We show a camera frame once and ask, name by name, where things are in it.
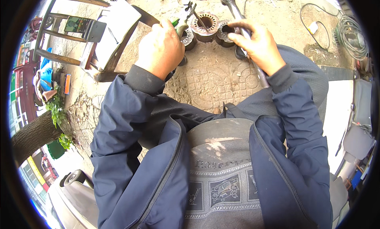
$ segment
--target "orange box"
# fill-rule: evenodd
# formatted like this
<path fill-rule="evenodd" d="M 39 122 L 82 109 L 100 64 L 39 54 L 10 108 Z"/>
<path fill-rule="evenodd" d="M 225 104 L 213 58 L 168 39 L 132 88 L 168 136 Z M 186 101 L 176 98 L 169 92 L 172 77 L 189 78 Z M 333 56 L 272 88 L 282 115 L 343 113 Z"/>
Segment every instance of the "orange box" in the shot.
<path fill-rule="evenodd" d="M 71 74 L 67 74 L 66 81 L 65 81 L 65 94 L 70 93 L 70 81 L 71 81 Z"/>

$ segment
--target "hand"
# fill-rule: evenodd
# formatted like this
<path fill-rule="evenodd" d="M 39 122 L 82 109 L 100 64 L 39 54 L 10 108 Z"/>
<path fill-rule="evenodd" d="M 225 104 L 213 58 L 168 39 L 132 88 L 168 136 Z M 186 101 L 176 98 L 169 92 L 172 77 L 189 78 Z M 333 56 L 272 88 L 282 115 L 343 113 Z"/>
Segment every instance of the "hand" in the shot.
<path fill-rule="evenodd" d="M 152 31 L 139 44 L 139 59 L 135 65 L 165 80 L 182 61 L 185 45 L 180 42 L 176 30 L 168 20 L 154 24 Z"/>
<path fill-rule="evenodd" d="M 249 57 L 269 76 L 286 64 L 278 52 L 271 32 L 266 27 L 254 24 L 248 19 L 229 22 L 228 26 L 244 27 L 252 31 L 251 40 L 236 33 L 229 33 L 228 38 L 247 51 Z"/>

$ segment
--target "car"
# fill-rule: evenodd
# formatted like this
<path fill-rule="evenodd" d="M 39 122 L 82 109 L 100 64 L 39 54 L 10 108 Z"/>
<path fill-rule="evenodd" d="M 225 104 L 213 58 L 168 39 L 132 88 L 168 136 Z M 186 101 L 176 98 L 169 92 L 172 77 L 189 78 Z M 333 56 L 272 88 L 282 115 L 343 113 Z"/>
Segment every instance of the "car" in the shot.
<path fill-rule="evenodd" d="M 53 229 L 95 229 L 99 209 L 93 184 L 78 169 L 59 177 L 46 196 L 46 221 Z"/>

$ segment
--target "black pants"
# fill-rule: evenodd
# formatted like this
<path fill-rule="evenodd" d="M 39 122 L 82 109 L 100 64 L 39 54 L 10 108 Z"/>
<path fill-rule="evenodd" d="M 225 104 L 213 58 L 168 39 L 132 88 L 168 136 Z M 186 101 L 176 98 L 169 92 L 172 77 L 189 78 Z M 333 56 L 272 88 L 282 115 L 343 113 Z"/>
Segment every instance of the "black pants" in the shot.
<path fill-rule="evenodd" d="M 282 59 L 292 67 L 292 70 L 303 78 L 310 85 L 313 92 L 313 100 L 317 107 L 325 101 L 328 91 L 328 79 L 322 70 L 309 58 L 295 49 L 277 45 Z M 178 114 L 188 117 L 197 122 L 203 123 L 210 120 L 224 117 L 223 113 L 213 114 L 196 108 L 186 103 L 179 103 L 162 92 L 158 95 L 159 102 L 153 109 L 143 136 L 139 139 L 141 146 L 150 149 L 156 146 L 162 129 L 170 114 Z M 257 93 L 247 97 L 238 107 L 248 119 L 255 121 L 260 115 L 278 116 L 275 105 L 272 101 L 272 88 L 262 89 Z M 229 110 L 226 117 L 235 117 Z"/>

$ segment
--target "concrete ground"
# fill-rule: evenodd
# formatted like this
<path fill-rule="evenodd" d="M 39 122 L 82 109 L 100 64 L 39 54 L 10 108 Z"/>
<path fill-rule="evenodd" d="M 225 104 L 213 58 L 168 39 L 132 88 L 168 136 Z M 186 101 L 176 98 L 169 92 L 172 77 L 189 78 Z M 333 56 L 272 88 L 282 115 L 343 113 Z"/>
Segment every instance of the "concrete ground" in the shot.
<path fill-rule="evenodd" d="M 352 69 L 353 62 L 348 58 L 344 49 L 334 43 L 332 30 L 337 18 L 313 6 L 306 6 L 302 18 L 308 26 L 313 21 L 321 21 L 327 29 L 319 25 L 315 38 L 328 50 L 320 48 L 302 25 L 299 17 L 301 7 L 306 3 L 315 3 L 330 13 L 338 10 L 326 0 L 247 0 L 244 14 L 248 19 L 266 26 L 272 32 L 277 44 L 291 46 L 305 54 L 318 65 L 329 65 Z M 181 9 L 178 0 L 128 0 L 144 9 L 157 19 L 170 19 Z M 216 15 L 219 20 L 232 19 L 232 15 L 220 0 L 194 0 L 197 12 L 207 11 Z M 236 0 L 243 11 L 245 0 Z M 52 12 L 75 16 L 97 18 L 100 8 L 95 5 L 58 0 Z M 64 22 L 60 26 L 63 32 Z M 127 72 L 138 58 L 138 43 L 150 31 L 150 27 L 140 23 L 135 31 L 133 41 L 124 50 L 116 71 Z M 53 53 L 79 59 L 84 49 L 84 43 L 68 41 L 51 37 L 50 44 Z M 240 103 L 247 96 L 259 91 L 256 71 L 248 61 L 238 60 L 234 54 L 235 48 L 223 48 L 215 41 L 212 43 L 197 42 L 195 48 L 185 53 L 187 65 L 178 67 L 176 74 L 167 82 L 165 93 L 181 103 L 194 105 L 202 110 L 212 112 L 216 107 L 221 108 L 223 102 Z M 55 68 L 61 64 L 54 63 Z M 91 155 L 89 144 L 92 132 L 97 124 L 100 103 L 110 83 L 96 83 L 83 70 L 73 65 L 63 65 L 65 73 L 71 74 L 70 94 L 65 98 L 65 108 L 68 110 L 70 131 L 77 140 L 77 149 L 83 160 L 88 175 L 93 168 L 89 161 Z"/>

